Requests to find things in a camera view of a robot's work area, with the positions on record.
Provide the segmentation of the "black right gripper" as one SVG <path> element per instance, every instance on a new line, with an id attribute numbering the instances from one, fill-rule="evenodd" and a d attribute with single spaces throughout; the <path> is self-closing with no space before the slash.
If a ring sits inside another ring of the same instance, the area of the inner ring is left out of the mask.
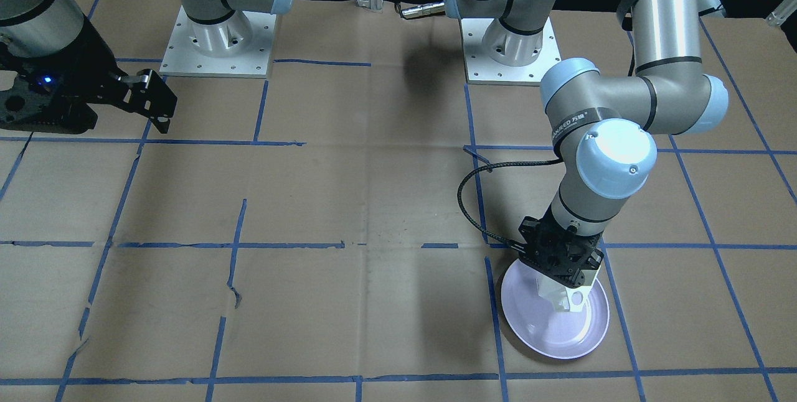
<path id="1" fill-rule="evenodd" d="M 83 20 L 77 38 L 42 58 L 15 56 L 2 43 L 2 70 L 17 72 L 2 91 L 2 129 L 82 134 L 94 129 L 91 104 L 137 113 L 167 134 L 177 98 L 151 68 L 127 74 L 92 23 Z"/>

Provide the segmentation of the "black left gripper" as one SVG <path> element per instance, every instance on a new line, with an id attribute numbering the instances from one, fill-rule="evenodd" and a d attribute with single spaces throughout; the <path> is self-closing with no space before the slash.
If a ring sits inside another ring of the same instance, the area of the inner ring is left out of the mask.
<path id="1" fill-rule="evenodd" d="M 519 246 L 521 263 L 566 287 L 592 285 L 604 258 L 601 233 L 581 236 L 575 227 L 563 228 L 550 210 L 540 220 L 526 216 L 519 232 L 526 241 Z"/>

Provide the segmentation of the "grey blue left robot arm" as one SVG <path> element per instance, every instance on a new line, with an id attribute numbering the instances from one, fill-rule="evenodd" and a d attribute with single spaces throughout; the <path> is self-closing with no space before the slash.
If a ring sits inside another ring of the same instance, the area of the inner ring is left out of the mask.
<path id="1" fill-rule="evenodd" d="M 555 0 L 443 2 L 453 19 L 490 17 L 491 56 L 515 67 L 535 55 L 509 59 L 509 42 L 538 47 Z M 702 66 L 697 0 L 621 0 L 616 17 L 634 34 L 630 76 L 604 76 L 585 58 L 558 61 L 543 75 L 540 97 L 566 173 L 544 216 L 522 221 L 522 243 L 496 237 L 521 263 L 570 289 L 594 280 L 601 235 L 654 167 L 654 135 L 709 131 L 729 105 L 723 82 Z"/>

